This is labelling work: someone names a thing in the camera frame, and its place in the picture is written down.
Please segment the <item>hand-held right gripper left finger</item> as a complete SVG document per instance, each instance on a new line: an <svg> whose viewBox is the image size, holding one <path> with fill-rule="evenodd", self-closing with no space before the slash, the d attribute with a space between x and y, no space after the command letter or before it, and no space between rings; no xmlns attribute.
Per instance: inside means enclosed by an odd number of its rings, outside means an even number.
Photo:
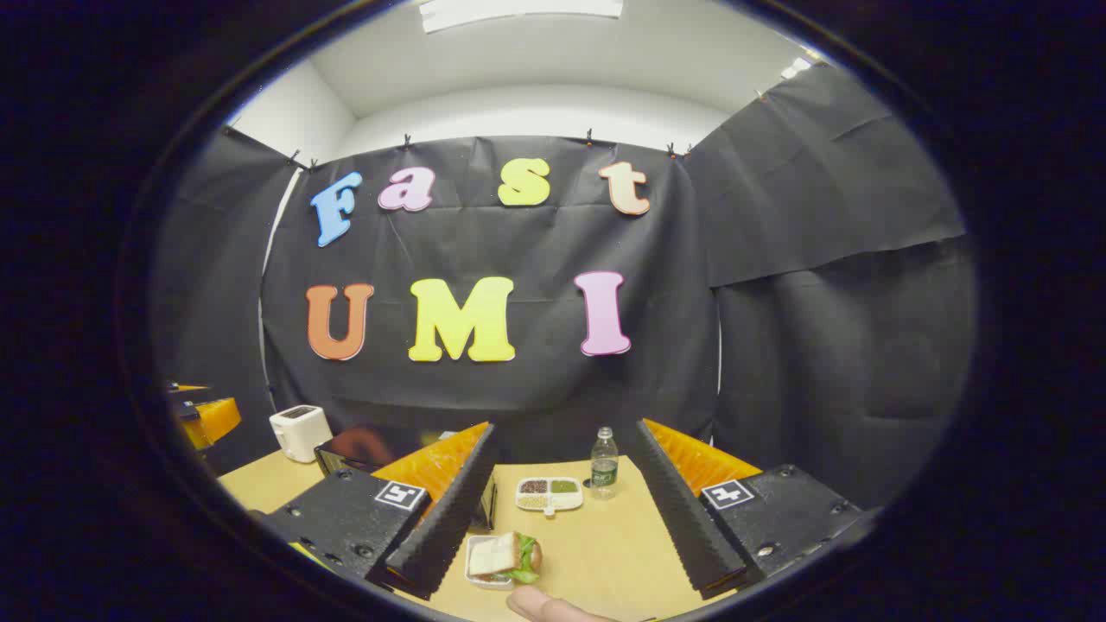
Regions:
<svg viewBox="0 0 1106 622"><path fill-rule="evenodd" d="M495 436L482 422L372 473L335 466L306 493L254 517L333 574L428 598L486 491Z"/></svg>

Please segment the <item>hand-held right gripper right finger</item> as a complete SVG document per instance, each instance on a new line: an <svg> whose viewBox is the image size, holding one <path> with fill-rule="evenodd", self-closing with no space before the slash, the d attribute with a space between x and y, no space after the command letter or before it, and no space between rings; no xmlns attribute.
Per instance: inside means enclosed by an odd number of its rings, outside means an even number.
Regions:
<svg viewBox="0 0 1106 622"><path fill-rule="evenodd" d="M799 466L758 469L651 419L633 424L633 464L705 599L806 562L865 516Z"/></svg>

